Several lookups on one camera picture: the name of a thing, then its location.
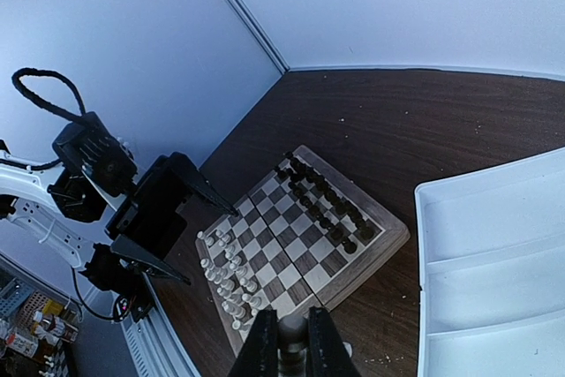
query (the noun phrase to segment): wooden chessboard frame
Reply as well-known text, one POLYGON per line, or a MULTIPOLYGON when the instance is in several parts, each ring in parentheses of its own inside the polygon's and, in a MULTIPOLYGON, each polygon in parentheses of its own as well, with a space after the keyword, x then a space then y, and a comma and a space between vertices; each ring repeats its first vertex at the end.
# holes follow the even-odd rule
MULTIPOLYGON (((304 145, 298 147, 294 151, 294 155, 314 167, 330 184, 335 186, 335 188, 342 192, 343 195, 349 198, 360 209, 365 211, 371 219, 376 221, 383 228, 382 233, 377 236, 377 239, 369 244, 355 259, 355 267, 347 267, 344 269, 331 284, 328 284, 328 286, 322 288, 316 294, 322 305, 331 311, 382 267, 385 262, 408 241, 410 233, 408 228, 398 218, 388 212, 387 209, 363 192, 363 190, 354 185, 342 173, 317 156, 308 147, 304 145)), ((269 172, 247 193, 256 192, 274 175, 274 171, 269 172)), ((225 216, 219 218, 209 227, 207 232, 220 225, 224 220, 225 216)), ((196 240, 196 248, 201 259, 209 258, 208 250, 202 240, 196 240)), ((231 348, 235 355, 237 355, 243 346, 241 336, 231 328, 233 320, 223 311, 223 299, 217 294, 215 285, 208 282, 208 287, 212 293, 212 299, 220 315, 220 320, 230 341, 231 348)), ((305 309, 305 311, 298 309, 297 313, 306 315, 307 308, 305 309)))

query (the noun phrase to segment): white tray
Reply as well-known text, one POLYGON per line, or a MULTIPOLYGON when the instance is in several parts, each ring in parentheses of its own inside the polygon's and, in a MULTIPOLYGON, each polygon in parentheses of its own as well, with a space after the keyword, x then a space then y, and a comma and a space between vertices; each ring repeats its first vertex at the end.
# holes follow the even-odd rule
POLYGON ((415 196, 418 375, 565 375, 565 148, 415 196))

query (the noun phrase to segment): black cable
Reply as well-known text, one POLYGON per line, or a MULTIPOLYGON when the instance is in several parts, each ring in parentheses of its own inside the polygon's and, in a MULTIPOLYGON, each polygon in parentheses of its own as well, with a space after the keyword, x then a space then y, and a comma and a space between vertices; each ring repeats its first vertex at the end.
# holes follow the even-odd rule
MULTIPOLYGON (((72 94, 74 94, 74 98, 79 105, 80 115, 85 115, 87 110, 85 108, 85 103, 82 101, 82 97, 80 96, 79 90, 77 87, 67 79, 63 74, 60 74, 56 71, 49 71, 49 70, 36 70, 35 68, 22 68, 14 72, 11 76, 11 82, 16 87, 22 95, 31 101, 34 105, 38 106, 41 109, 48 110, 52 114, 57 115, 58 117, 64 118, 67 121, 72 121, 73 123, 78 123, 81 125, 88 125, 88 123, 84 120, 83 117, 75 115, 69 112, 66 109, 60 108, 53 103, 47 102, 46 100, 42 99, 38 94, 32 92, 29 88, 27 88, 24 83, 21 81, 22 77, 30 76, 30 77, 51 77, 54 79, 58 79, 59 81, 63 82, 69 89, 71 89, 72 94)), ((31 171, 44 171, 49 170, 59 163, 61 163, 60 159, 55 159, 55 161, 51 161, 48 163, 44 163, 43 165, 27 165, 25 163, 10 161, 7 159, 0 159, 0 163, 4 165, 9 165, 15 168, 19 168, 21 170, 27 170, 28 168, 31 171)))
POLYGON ((122 322, 123 320, 125 320, 125 318, 129 315, 131 309, 132 309, 132 305, 133 305, 133 300, 131 302, 129 302, 128 308, 127 310, 122 313, 122 314, 116 314, 116 304, 117 301, 120 300, 120 297, 118 297, 115 301, 114 301, 114 305, 112 306, 112 316, 111 317, 107 317, 105 315, 100 315, 99 313, 97 313, 96 311, 94 311, 93 309, 90 308, 90 306, 87 305, 87 303, 85 302, 85 299, 82 298, 82 295, 80 295, 80 291, 79 291, 79 282, 77 281, 77 271, 72 268, 72 282, 74 284, 74 290, 77 293, 77 297, 79 298, 80 303, 85 307, 85 309, 87 311, 89 311, 94 317, 99 318, 100 320, 105 320, 105 321, 114 321, 114 322, 122 322))

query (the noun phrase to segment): dark wooden tabletop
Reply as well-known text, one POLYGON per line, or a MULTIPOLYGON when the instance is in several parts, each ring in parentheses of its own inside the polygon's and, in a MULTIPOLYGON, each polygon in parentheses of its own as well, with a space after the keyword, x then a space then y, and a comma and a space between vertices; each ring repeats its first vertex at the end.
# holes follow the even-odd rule
MULTIPOLYGON (((414 189, 565 145, 565 83, 436 71, 292 72, 253 108, 202 167, 235 201, 305 144, 404 221, 408 243, 332 313, 362 375, 415 375, 418 241, 414 189)), ((168 262, 192 287, 156 282, 169 318, 204 376, 234 357, 194 245, 218 214, 197 201, 168 262)))

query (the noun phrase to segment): chessboard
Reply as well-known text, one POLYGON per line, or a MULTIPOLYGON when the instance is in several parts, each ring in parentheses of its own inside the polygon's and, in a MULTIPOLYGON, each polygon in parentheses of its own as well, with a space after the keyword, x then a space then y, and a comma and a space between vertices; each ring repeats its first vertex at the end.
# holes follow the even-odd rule
POLYGON ((305 146, 234 207, 239 216, 222 216, 196 246, 236 355, 256 309, 275 309, 279 318, 307 315, 312 306, 331 311, 410 237, 402 222, 305 146), (220 283, 232 289, 221 296, 220 283), (245 293, 251 301, 242 302, 245 293), (238 330, 226 299, 237 304, 231 307, 241 316, 238 330))

